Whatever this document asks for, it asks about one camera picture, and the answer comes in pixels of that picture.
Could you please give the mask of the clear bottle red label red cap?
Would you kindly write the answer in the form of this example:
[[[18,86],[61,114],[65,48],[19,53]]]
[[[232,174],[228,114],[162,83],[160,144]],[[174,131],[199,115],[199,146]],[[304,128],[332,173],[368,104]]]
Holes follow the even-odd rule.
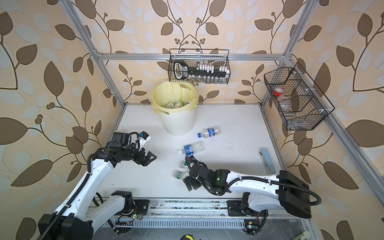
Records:
[[[173,103],[168,103],[167,105],[166,105],[166,108],[167,109],[173,109],[175,107],[175,105],[173,104]]]

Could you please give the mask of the clear bottle yellow label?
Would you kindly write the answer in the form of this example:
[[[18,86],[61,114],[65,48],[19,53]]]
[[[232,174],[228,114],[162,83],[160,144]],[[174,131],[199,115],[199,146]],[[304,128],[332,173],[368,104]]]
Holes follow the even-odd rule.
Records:
[[[184,106],[184,104],[182,102],[177,102],[175,105],[174,105],[174,109],[178,109],[178,108],[182,108]]]

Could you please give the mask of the clear bottle green white label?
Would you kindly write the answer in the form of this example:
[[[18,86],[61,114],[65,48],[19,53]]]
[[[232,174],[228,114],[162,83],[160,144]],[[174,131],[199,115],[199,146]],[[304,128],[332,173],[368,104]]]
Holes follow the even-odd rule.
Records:
[[[184,179],[186,179],[189,176],[190,175],[188,172],[183,172],[183,171],[178,171],[178,170],[173,171],[173,178],[180,180],[180,181],[184,181]]]

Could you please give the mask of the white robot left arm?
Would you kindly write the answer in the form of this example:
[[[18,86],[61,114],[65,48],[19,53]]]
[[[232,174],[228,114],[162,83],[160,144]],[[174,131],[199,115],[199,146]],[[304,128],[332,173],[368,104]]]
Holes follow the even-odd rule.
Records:
[[[146,167],[157,158],[144,149],[150,139],[146,132],[115,132],[105,147],[88,157],[87,171],[68,198],[52,214],[41,217],[38,222],[40,239],[90,240],[115,214],[135,217],[142,208],[127,191],[113,192],[91,212],[89,206],[96,201],[99,188],[118,163],[133,161]]]

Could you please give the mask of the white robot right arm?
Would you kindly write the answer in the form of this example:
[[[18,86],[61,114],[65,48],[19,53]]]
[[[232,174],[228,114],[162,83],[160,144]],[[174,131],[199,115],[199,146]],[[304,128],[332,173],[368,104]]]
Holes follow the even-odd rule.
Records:
[[[192,156],[186,157],[181,166],[189,173],[177,177],[189,191],[203,187],[216,197],[241,193],[241,206],[249,211],[285,210],[292,216],[310,219],[311,207],[322,203],[321,197],[311,191],[308,184],[288,171],[281,170],[270,176],[247,176],[225,169],[213,171]]]

